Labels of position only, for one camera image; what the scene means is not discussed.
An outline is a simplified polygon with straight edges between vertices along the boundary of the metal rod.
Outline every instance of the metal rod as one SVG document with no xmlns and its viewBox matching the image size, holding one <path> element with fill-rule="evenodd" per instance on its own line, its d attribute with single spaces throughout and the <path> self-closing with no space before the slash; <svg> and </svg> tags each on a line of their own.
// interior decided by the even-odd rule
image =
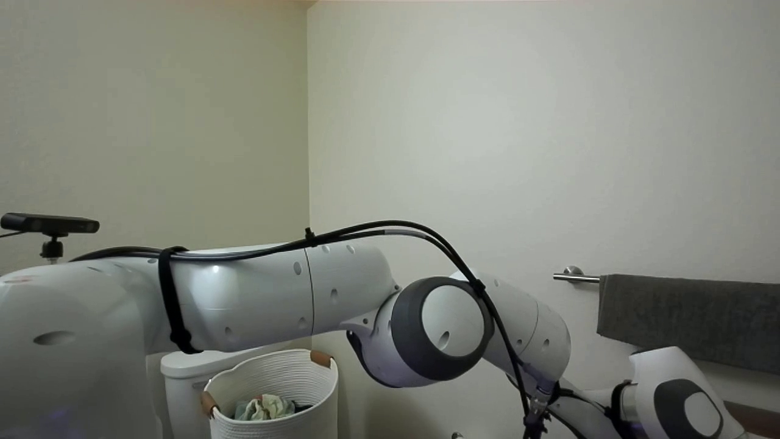
<svg viewBox="0 0 780 439">
<path fill-rule="evenodd" d="M 560 272 L 552 272 L 552 280 L 565 280 L 565 282 L 602 282 L 599 275 L 584 275 L 579 266 L 565 266 Z"/>
</svg>

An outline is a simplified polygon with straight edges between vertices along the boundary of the towel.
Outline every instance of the towel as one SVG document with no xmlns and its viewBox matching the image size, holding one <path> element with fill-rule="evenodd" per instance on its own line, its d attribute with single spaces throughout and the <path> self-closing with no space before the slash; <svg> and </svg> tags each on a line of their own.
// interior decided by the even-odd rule
<svg viewBox="0 0 780 439">
<path fill-rule="evenodd" d="M 596 334 L 780 374 L 780 284 L 602 275 Z"/>
</svg>

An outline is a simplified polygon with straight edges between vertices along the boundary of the cylindrical container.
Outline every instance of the cylindrical container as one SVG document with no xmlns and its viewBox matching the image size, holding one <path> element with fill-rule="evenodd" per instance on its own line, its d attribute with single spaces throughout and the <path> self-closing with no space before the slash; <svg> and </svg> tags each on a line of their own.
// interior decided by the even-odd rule
<svg viewBox="0 0 780 439">
<path fill-rule="evenodd" d="M 278 420 L 231 420 L 239 399 L 279 395 L 306 404 Z M 328 354 L 288 348 L 247 358 L 201 389 L 211 439 L 339 439 L 339 365 Z"/>
</svg>

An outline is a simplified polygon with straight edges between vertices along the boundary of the robotic arm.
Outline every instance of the robotic arm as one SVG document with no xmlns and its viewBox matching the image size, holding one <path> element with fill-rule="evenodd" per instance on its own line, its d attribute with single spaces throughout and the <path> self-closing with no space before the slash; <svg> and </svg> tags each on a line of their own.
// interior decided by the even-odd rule
<svg viewBox="0 0 780 439">
<path fill-rule="evenodd" d="M 0 280 L 2 439 L 59 421 L 102 436 L 94 417 L 109 432 L 148 417 L 113 399 L 143 392 L 147 354 L 171 348 L 158 269 L 155 253 L 122 248 Z M 599 439 L 744 434 L 674 348 L 634 355 L 635 378 L 610 399 L 571 389 L 560 380 L 565 322 L 467 269 L 399 289 L 377 248 L 306 236 L 305 247 L 178 253 L 171 275 L 192 345 L 234 350 L 344 330 L 366 374 L 389 388 L 450 380 L 481 358 L 494 364 L 522 389 L 526 436 L 539 436 L 549 415 Z"/>
</svg>

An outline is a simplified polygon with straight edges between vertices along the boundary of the white wall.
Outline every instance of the white wall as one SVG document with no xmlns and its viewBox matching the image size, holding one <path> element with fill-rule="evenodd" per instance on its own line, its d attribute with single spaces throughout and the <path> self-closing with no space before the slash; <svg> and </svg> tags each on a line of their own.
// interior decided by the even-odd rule
<svg viewBox="0 0 780 439">
<path fill-rule="evenodd" d="M 305 27 L 288 0 L 2 0 L 0 211 L 99 219 L 69 256 L 301 233 Z M 39 241 L 0 241 L 0 272 Z"/>
<path fill-rule="evenodd" d="M 410 217 L 571 325 L 567 378 L 629 374 L 594 334 L 590 272 L 780 280 L 780 3 L 563 0 L 309 10 L 312 225 Z M 387 244 L 401 280 L 449 272 Z M 339 336 L 318 338 L 359 369 Z M 780 378 L 704 365 L 745 404 Z M 392 392 L 347 380 L 347 436 L 516 436 L 522 415 L 483 365 Z"/>
</svg>

